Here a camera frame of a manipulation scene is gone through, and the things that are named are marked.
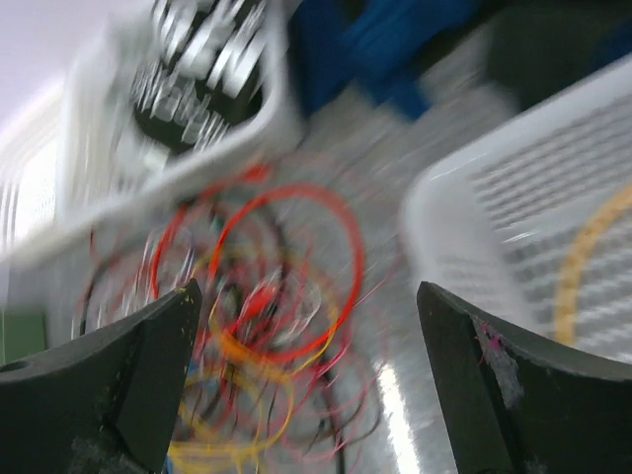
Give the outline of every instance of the yellow wire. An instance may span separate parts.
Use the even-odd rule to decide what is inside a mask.
[[[200,371],[197,371],[195,376],[190,375],[187,377],[185,386],[190,386],[195,383],[199,383],[201,381],[206,381],[208,380],[209,377],[211,376],[214,377],[217,375],[221,375],[225,377],[226,373],[221,369],[216,369],[213,371],[205,371],[202,373],[200,373]],[[261,433],[261,430],[263,428],[263,423],[264,423],[264,410],[263,410],[261,398],[259,397],[259,394],[258,394],[258,387],[252,381],[243,377],[240,373],[232,373],[230,379],[233,382],[235,382],[238,386],[242,387],[246,391],[246,393],[249,395],[251,400],[256,401],[257,403],[258,423],[257,423],[257,431],[255,433],[255,441],[256,441],[259,439],[259,435]],[[183,420],[185,420],[189,417],[189,414],[183,411],[183,407],[185,407],[185,404],[181,403],[180,409],[179,409],[179,415]],[[202,431],[206,433],[208,431],[208,428],[203,427]],[[188,450],[188,446],[191,444],[192,443],[188,443],[188,442],[172,442],[169,447],[169,451],[168,451],[169,458],[174,463],[174,467],[177,467],[182,472],[185,472],[187,474],[207,474],[210,472],[217,472],[218,470],[226,469],[228,467],[232,467],[235,465],[239,466],[238,469],[241,469],[240,464],[242,461],[240,458],[235,458],[235,457],[233,457],[231,462],[223,463],[221,465],[217,465],[214,462],[213,463],[214,465],[212,467],[208,465],[207,460],[204,460],[204,461],[186,460],[185,459],[186,457],[191,457],[192,455]]]
[[[228,246],[227,249],[224,249],[224,252],[230,257],[243,257],[247,253],[247,250],[252,250],[252,247],[248,245]],[[292,249],[282,250],[284,259],[290,261],[293,264],[303,263],[302,256],[296,251]],[[202,265],[204,259],[206,259],[206,256],[201,257],[196,262],[196,264],[194,265],[194,269],[199,269],[199,266]],[[316,284],[321,290],[323,300],[325,301],[328,308],[328,318],[331,322],[327,333],[327,341],[323,343],[323,346],[321,347],[321,349],[318,350],[318,352],[309,357],[302,365],[297,367],[295,370],[287,371],[279,368],[274,362],[262,355],[249,350],[244,345],[235,340],[235,338],[233,338],[228,331],[223,330],[219,327],[216,319],[213,318],[218,303],[218,301],[215,300],[215,303],[210,310],[210,314],[208,315],[208,324],[211,327],[211,334],[216,335],[215,340],[218,342],[220,348],[223,350],[223,353],[228,356],[228,358],[232,358],[234,361],[247,362],[251,365],[254,365],[259,373],[263,373],[264,375],[269,376],[275,381],[284,381],[293,378],[298,373],[314,363],[316,360],[318,360],[325,353],[327,348],[331,346],[334,340],[334,337],[336,335],[334,325],[336,324],[336,320],[338,319],[338,316],[340,314],[340,308],[338,307],[338,303],[336,301],[336,295],[334,294],[329,284],[327,284],[327,279],[324,273],[310,262],[308,262],[308,273],[310,277],[316,280]]]
[[[252,251],[253,247],[249,245],[235,245],[235,246],[226,246],[226,248],[222,249],[224,254],[233,257],[243,257],[248,254],[249,251]],[[297,252],[291,249],[283,249],[283,258],[287,261],[292,262],[293,264],[303,263],[303,256],[298,254]],[[192,275],[194,275],[200,268],[204,262],[207,261],[207,256],[202,257],[194,264],[194,269]],[[300,371],[304,370],[307,366],[311,365],[314,361],[319,359],[319,357],[325,352],[325,350],[331,345],[336,331],[334,330],[334,325],[336,320],[338,319],[338,315],[340,309],[338,307],[336,301],[336,295],[333,292],[332,288],[327,284],[328,281],[325,277],[325,274],[318,270],[314,265],[308,263],[308,274],[309,277],[316,280],[316,284],[319,286],[321,290],[321,294],[323,295],[323,301],[327,307],[328,318],[330,319],[331,325],[328,330],[328,339],[323,344],[323,347],[313,356],[309,357],[302,365],[296,368],[293,371],[286,371],[279,368],[275,365],[271,360],[265,358],[262,355],[252,352],[248,348],[244,347],[241,343],[236,341],[226,330],[223,330],[219,327],[216,318],[214,318],[214,313],[217,308],[218,298],[215,300],[213,307],[209,313],[209,325],[211,326],[212,334],[218,335],[214,339],[218,342],[219,347],[222,349],[222,352],[228,356],[228,358],[232,358],[234,360],[238,360],[241,362],[247,362],[257,368],[257,374],[263,374],[268,376],[269,378],[277,381],[283,387],[283,390],[287,394],[287,414],[285,420],[283,421],[280,429],[276,434],[269,437],[266,440],[259,441],[259,434],[261,431],[261,422],[263,421],[262,414],[262,405],[261,400],[259,401],[257,407],[259,412],[259,422],[257,426],[257,432],[255,435],[254,441],[245,444],[237,444],[234,442],[225,442],[217,445],[208,445],[203,443],[195,443],[195,442],[172,442],[169,447],[169,456],[174,462],[174,466],[182,469],[183,467],[187,467],[187,469],[183,469],[183,472],[187,474],[205,474],[210,472],[207,465],[200,466],[199,462],[193,466],[193,463],[190,461],[186,461],[185,457],[231,457],[233,464],[232,466],[237,466],[238,469],[241,469],[241,464],[248,457],[252,457],[254,463],[261,468],[263,472],[263,465],[261,465],[258,459],[258,453],[267,449],[268,447],[275,444],[282,434],[287,430],[289,426],[289,422],[291,420],[293,406],[294,406],[294,389],[291,384],[291,379]],[[226,376],[225,373],[216,370],[211,374],[221,373],[221,376]],[[246,379],[239,373],[233,374],[233,379],[236,380],[238,385],[241,385],[246,388],[251,398],[257,397],[257,388],[256,385],[253,384],[250,380]],[[198,378],[190,377],[187,380],[187,385],[191,385],[198,381]],[[197,437],[206,437],[211,438],[215,437],[215,433],[199,418],[199,416],[195,413],[191,413],[186,407],[184,403],[181,403],[179,414],[183,420],[191,420],[191,426],[194,429]]]
[[[553,323],[555,341],[570,346],[575,340],[577,293],[582,270],[593,252],[597,239],[623,211],[632,205],[632,186],[611,197],[577,233],[562,262],[555,295]]]
[[[285,420],[283,421],[283,424],[278,432],[268,439],[241,445],[237,443],[227,442],[214,446],[209,446],[207,444],[196,442],[172,442],[169,447],[169,452],[174,452],[176,455],[180,452],[186,452],[190,455],[199,456],[230,455],[233,458],[243,459],[245,457],[255,456],[258,452],[269,448],[280,439],[281,435],[289,426],[289,421],[292,416],[292,410],[294,408],[294,387],[291,383],[288,383],[287,381],[281,382],[280,385],[283,387],[283,390],[287,395],[287,415],[285,416]],[[194,428],[194,431],[196,433],[200,431],[208,431],[208,427],[205,426],[204,421],[197,414],[190,414],[186,412],[184,413],[189,416],[192,415],[192,427]]]

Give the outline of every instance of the pink mark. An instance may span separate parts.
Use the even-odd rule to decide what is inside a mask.
[[[482,323],[481,330],[487,338],[489,347],[492,349],[492,351],[499,351],[501,349],[501,337],[490,328],[489,323]],[[481,349],[483,350],[483,355],[481,355],[481,359],[478,361],[479,365],[483,363],[483,360],[485,359],[485,350],[487,349],[487,346],[481,345]]]

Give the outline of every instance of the black wire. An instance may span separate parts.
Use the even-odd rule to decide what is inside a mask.
[[[344,420],[339,427],[335,427],[335,428],[331,427],[326,432],[318,433],[317,436],[314,436],[314,439],[312,439],[311,442],[309,443],[309,449],[311,449],[316,443],[322,442],[325,439],[328,439],[329,437],[337,435],[338,432],[341,432],[342,430],[346,429],[351,423],[353,423],[356,420],[356,418],[360,415],[360,413],[362,413],[362,407],[364,405],[365,399],[366,399],[366,394],[362,394],[362,396],[359,399],[359,403],[357,404],[357,408],[355,409],[355,411],[346,420]],[[323,419],[323,420],[321,420],[321,422],[327,422],[327,420],[328,419]],[[367,434],[363,434],[359,438],[356,438],[356,439],[353,439],[353,440],[348,440],[345,443],[345,446],[351,446],[353,444],[356,444],[360,440],[366,439],[367,437],[372,435],[373,432],[376,430],[376,426],[379,425],[379,421],[380,421],[380,419],[378,419],[378,421],[375,423],[374,427],[371,428],[371,430]],[[302,442],[302,443],[304,443],[305,439],[300,439],[299,441],[295,441],[295,442]]]
[[[329,361],[323,355],[321,357],[321,363],[328,364]],[[345,443],[345,433],[342,427],[338,427],[338,423],[336,423],[336,417],[332,413],[334,407],[336,406],[336,395],[333,389],[334,377],[330,373],[330,370],[327,370],[321,375],[321,379],[325,382],[325,386],[328,387],[326,390],[329,390],[329,397],[324,394],[323,401],[325,402],[325,408],[329,412],[329,423],[332,426],[332,431],[334,435],[332,436],[332,440],[334,441],[334,449],[340,446],[340,449],[336,451],[336,470],[338,474],[346,474],[347,473],[347,459],[345,456],[346,451],[346,443]]]
[[[266,436],[270,436],[270,421],[273,418],[273,409],[275,408],[275,402],[277,401],[278,387],[275,389],[275,395],[273,395],[273,401],[270,403],[270,409],[268,410],[268,423],[266,424]]]
[[[316,444],[316,441],[318,440],[318,436],[320,436],[320,433],[322,433],[325,430],[326,425],[327,425],[327,421],[324,419],[318,423],[318,429],[316,430],[316,434],[314,435],[314,438],[309,443],[309,446],[307,446],[307,451],[305,452],[305,454],[311,451],[312,447],[314,446],[314,444]]]
[[[247,197],[244,197],[244,200],[250,200],[251,198],[252,196],[247,196]],[[218,200],[216,200],[211,205],[211,212],[213,214],[213,216],[211,217],[211,220],[213,218],[216,219],[219,228],[223,228],[225,225],[225,222],[223,218],[221,217],[221,215],[216,210],[217,202]],[[193,205],[193,201],[189,200],[189,203],[190,203],[189,205]],[[289,274],[289,262],[285,258],[285,250],[284,250],[287,248],[287,240],[285,238],[285,234],[283,232],[282,226],[277,221],[277,217],[265,203],[262,204],[261,206],[258,206],[256,211],[261,215],[261,217],[266,222],[268,227],[270,227],[270,229],[275,234],[276,245],[279,248],[279,256],[280,256],[280,261],[281,261],[278,292],[276,294],[275,299],[267,308],[266,313],[263,315],[263,317],[267,320],[267,324],[262,328],[263,334],[265,334],[267,332],[267,329],[269,329],[273,324],[274,315],[276,314],[279,304],[280,304],[280,300],[283,297],[283,293],[285,291],[285,280],[286,280],[287,275]],[[227,258],[227,260],[228,260],[228,265],[230,266],[234,266],[237,263],[237,259],[232,258],[230,256]],[[241,288],[237,287],[236,285],[234,288],[233,296],[236,298],[235,300],[236,314],[240,314],[241,307],[243,305],[243,294],[242,294]],[[240,369],[238,365],[231,362],[227,362],[227,367],[231,369],[233,372],[239,371]],[[232,382],[232,377],[227,377],[227,381],[229,383]],[[238,388],[239,387],[237,387],[235,384],[230,383],[230,394],[229,394],[229,399],[227,402],[230,405],[232,405],[235,399],[236,391],[238,390]]]

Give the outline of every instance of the black plastic piece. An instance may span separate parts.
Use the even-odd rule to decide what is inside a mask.
[[[632,365],[423,282],[418,307],[460,474],[632,472]]]
[[[630,0],[513,2],[492,27],[485,74],[525,111],[629,52],[629,34],[621,32],[624,43],[612,35],[630,19]]]
[[[160,472],[198,328],[195,281],[59,348],[0,367],[0,472]]]

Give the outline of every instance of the wire bundle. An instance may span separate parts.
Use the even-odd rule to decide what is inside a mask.
[[[331,462],[339,473],[352,472],[360,449],[350,469],[346,449],[380,421],[377,408],[362,432],[377,372],[353,347],[350,317],[376,288],[359,298],[364,248],[355,216],[341,197],[309,183],[243,191],[270,172],[254,165],[213,183],[148,237],[117,246],[97,264],[77,311],[73,337],[192,277],[200,283],[199,329],[168,452],[174,472],[276,472],[283,463],[312,472]],[[298,199],[317,203],[345,229],[348,290],[313,264],[313,232],[290,244],[272,207]],[[96,254],[93,234],[90,243]],[[350,377],[358,392],[341,397],[337,387]],[[324,447],[327,440],[333,448]]]

